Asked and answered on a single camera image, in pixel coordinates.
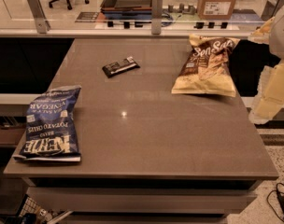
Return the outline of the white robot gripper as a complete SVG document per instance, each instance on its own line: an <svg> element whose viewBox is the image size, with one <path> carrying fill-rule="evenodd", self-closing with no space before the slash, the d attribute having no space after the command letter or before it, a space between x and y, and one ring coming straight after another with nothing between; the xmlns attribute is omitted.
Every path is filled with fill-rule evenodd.
<svg viewBox="0 0 284 224"><path fill-rule="evenodd" d="M284 106L284 5L275 17L252 32L248 41L269 44L270 52L283 59L274 67L265 66L261 72L258 93L248 115L252 123L265 124Z"/></svg>

